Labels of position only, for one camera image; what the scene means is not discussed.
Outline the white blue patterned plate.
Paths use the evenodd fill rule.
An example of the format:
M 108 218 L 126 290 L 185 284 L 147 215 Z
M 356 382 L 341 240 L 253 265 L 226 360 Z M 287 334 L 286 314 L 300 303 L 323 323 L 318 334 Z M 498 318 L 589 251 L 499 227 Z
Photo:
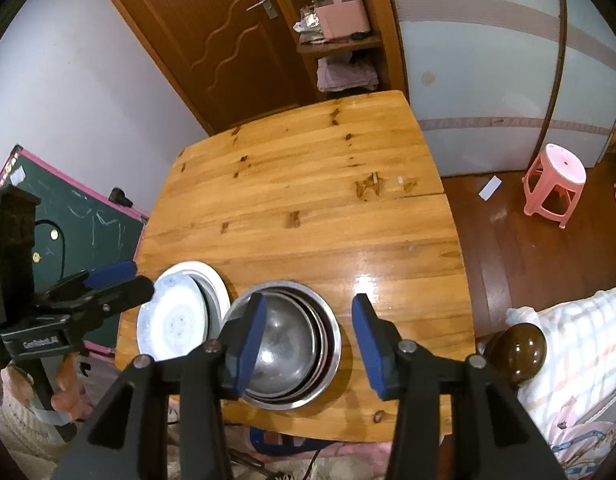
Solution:
M 155 361 L 187 356 L 208 333 L 206 301 L 189 275 L 173 273 L 155 281 L 155 292 L 138 311 L 136 342 Z

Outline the white quilted bedding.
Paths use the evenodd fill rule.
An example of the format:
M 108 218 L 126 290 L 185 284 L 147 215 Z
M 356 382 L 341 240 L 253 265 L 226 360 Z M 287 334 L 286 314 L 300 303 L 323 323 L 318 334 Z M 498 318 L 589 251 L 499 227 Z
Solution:
M 517 399 L 566 477 L 588 478 L 616 444 L 616 287 L 542 311 L 506 312 L 506 324 L 521 323 L 540 328 L 547 356 Z

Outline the wooden corner shelf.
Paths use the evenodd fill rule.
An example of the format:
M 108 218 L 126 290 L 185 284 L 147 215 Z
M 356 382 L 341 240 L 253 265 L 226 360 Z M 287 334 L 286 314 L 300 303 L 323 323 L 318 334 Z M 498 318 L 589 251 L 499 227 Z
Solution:
M 312 80 L 320 58 L 355 52 L 376 70 L 381 90 L 408 94 L 407 74 L 393 0 L 276 0 L 288 27 L 312 11 L 319 21 L 319 36 L 308 39 L 293 30 L 296 51 Z

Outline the crumpled plastic bag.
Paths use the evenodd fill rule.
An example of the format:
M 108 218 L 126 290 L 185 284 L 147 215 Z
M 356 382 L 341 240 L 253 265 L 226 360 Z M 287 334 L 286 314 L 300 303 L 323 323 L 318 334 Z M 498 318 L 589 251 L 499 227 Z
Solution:
M 299 44 L 318 44 L 325 40 L 314 6 L 300 10 L 300 20 L 293 25 L 293 31 L 299 36 Z

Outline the pink plastic stool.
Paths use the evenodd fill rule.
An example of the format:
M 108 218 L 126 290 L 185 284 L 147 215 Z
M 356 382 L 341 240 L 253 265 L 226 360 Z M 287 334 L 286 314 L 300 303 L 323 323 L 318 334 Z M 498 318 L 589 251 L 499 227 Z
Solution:
M 587 173 L 581 160 L 567 148 L 548 143 L 522 177 L 525 196 L 524 214 L 534 214 L 558 222 L 561 229 L 574 213 L 587 182 Z M 556 192 L 566 202 L 562 214 L 543 206 L 551 193 Z

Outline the brown round bedpost knob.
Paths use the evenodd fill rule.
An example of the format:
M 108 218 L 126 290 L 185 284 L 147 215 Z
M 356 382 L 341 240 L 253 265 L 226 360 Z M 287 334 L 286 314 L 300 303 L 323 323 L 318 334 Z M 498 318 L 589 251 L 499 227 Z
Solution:
M 488 341 L 485 359 L 512 388 L 518 388 L 540 372 L 547 353 L 542 330 L 535 324 L 520 323 Z

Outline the pink basket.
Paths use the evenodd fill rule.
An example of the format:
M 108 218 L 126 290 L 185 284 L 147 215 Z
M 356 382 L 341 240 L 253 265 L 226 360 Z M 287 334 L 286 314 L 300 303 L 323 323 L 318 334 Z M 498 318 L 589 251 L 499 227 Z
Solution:
M 371 25 L 363 0 L 312 0 L 326 40 L 367 34 Z

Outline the brown wooden door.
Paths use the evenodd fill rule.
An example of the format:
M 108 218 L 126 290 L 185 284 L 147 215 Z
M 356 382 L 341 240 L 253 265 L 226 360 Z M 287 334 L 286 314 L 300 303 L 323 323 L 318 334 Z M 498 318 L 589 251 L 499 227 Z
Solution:
M 210 134 L 317 99 L 276 0 L 111 1 Z

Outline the green chalkboard pink frame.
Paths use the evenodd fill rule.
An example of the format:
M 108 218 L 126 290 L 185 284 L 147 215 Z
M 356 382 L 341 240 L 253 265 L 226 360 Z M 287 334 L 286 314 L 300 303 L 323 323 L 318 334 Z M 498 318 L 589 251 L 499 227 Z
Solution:
M 93 330 L 68 316 L 52 313 L 52 304 L 74 299 L 88 288 L 87 274 L 103 266 L 133 260 L 145 224 L 133 209 L 123 209 L 76 183 L 23 148 L 4 165 L 0 188 L 14 186 L 36 196 L 33 278 L 38 306 L 35 318 L 0 330 L 11 361 L 81 352 Z

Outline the white paper on floor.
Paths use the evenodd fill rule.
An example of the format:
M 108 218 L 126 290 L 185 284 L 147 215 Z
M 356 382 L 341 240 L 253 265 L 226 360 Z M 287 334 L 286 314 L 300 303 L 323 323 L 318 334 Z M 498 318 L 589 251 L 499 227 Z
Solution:
M 492 176 L 488 182 L 482 187 L 479 191 L 478 196 L 486 202 L 491 199 L 491 196 L 494 195 L 494 192 L 500 188 L 502 184 L 502 180 L 497 176 Z

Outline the steel bowl with pink base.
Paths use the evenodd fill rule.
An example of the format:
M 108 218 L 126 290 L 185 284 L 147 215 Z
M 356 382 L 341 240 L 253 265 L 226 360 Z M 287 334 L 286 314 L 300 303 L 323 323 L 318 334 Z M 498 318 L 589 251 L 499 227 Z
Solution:
M 297 403 L 311 394 L 311 391 L 317 386 L 321 376 L 325 374 L 326 367 L 329 366 L 329 354 L 331 353 L 331 343 L 333 341 L 332 324 L 329 319 L 331 310 L 329 310 L 323 298 L 315 292 L 310 292 L 306 288 L 286 286 L 271 287 L 265 290 L 285 292 L 288 296 L 297 299 L 308 310 L 309 315 L 312 316 L 313 325 L 317 329 L 317 336 L 319 337 L 319 343 L 317 344 L 317 362 L 308 380 L 295 392 L 272 400 L 255 398 L 254 396 L 251 397 L 263 403 L 270 404 Z

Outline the white green rimmed plate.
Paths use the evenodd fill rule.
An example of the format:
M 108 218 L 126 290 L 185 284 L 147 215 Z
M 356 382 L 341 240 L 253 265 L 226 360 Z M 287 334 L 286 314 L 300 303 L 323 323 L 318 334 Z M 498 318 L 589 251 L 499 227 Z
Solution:
M 219 273 L 207 263 L 199 261 L 185 261 L 177 263 L 161 274 L 155 287 L 166 286 L 168 278 L 190 278 L 201 290 L 207 310 L 206 335 L 204 339 L 216 338 L 219 335 L 227 311 L 230 310 L 231 300 Z

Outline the large steel bowl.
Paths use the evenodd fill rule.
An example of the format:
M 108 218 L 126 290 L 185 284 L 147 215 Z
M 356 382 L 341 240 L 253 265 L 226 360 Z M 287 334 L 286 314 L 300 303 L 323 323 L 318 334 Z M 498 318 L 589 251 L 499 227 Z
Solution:
M 306 288 L 310 292 L 315 292 L 310 287 L 304 284 L 300 284 L 298 282 L 294 282 L 294 281 L 265 282 L 263 284 L 259 284 L 253 287 L 252 289 L 247 290 L 247 292 L 243 292 L 241 296 L 238 296 L 233 301 L 233 304 L 231 304 L 230 310 L 227 311 L 227 316 L 224 318 L 224 322 L 231 314 L 233 313 L 237 314 L 240 310 L 242 310 L 243 304 L 245 304 L 248 301 L 249 297 L 255 292 L 259 292 L 259 294 L 261 294 L 261 292 L 263 292 L 265 289 L 268 289 L 271 287 L 286 287 L 286 286 Z M 343 348 L 343 342 L 341 341 L 341 333 L 340 333 L 339 325 L 337 323 L 336 316 L 333 310 L 331 309 L 331 307 L 329 306 L 329 304 L 325 301 L 325 299 L 323 300 L 325 304 L 329 307 L 329 310 L 331 310 L 331 313 L 329 314 L 329 319 L 331 320 L 331 324 L 332 324 L 333 341 L 331 343 L 331 353 L 329 354 L 329 366 L 326 367 L 325 374 L 321 376 L 319 382 L 317 383 L 317 386 L 311 391 L 311 394 L 297 403 L 270 404 L 270 403 L 263 403 L 256 399 L 253 399 L 248 394 L 247 392 L 248 388 L 247 388 L 244 393 L 244 399 L 246 400 L 246 402 L 248 402 L 249 404 L 253 406 L 257 406 L 257 408 L 262 408 L 263 410 L 278 411 L 278 412 L 289 411 L 289 410 L 295 410 L 296 408 L 301 408 L 302 406 L 309 404 L 310 402 L 312 402 L 314 399 L 316 399 L 321 393 L 323 393 L 326 390 L 326 388 L 332 382 L 332 380 L 334 379 L 337 373 L 339 363 L 340 363 L 340 358 L 341 358 L 341 348 Z

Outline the small steel bowl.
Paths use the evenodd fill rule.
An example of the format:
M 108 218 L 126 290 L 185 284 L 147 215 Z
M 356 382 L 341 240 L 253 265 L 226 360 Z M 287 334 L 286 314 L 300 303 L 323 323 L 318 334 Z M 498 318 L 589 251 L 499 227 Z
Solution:
M 308 310 L 277 290 L 261 292 L 267 324 L 247 392 L 255 398 L 278 399 L 298 390 L 317 362 L 319 337 Z

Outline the pink folded cloth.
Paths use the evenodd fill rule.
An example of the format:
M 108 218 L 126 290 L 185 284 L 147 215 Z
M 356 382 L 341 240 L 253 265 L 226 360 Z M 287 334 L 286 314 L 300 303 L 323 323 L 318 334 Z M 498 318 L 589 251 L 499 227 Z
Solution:
M 317 90 L 342 92 L 355 88 L 376 88 L 379 80 L 375 68 L 351 53 L 325 56 L 317 60 Z

